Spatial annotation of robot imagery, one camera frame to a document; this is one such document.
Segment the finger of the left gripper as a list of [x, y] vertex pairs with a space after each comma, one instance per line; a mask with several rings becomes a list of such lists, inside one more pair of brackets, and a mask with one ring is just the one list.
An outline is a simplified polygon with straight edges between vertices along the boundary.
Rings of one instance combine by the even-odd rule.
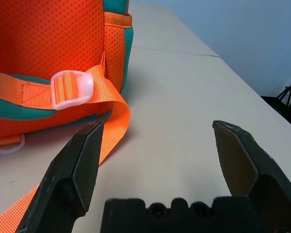
[[97, 179], [103, 122], [79, 129], [50, 163], [16, 232], [70, 233], [89, 210]]
[[231, 195], [247, 197], [272, 233], [291, 233], [291, 182], [276, 161], [239, 126], [213, 122], [219, 162]]

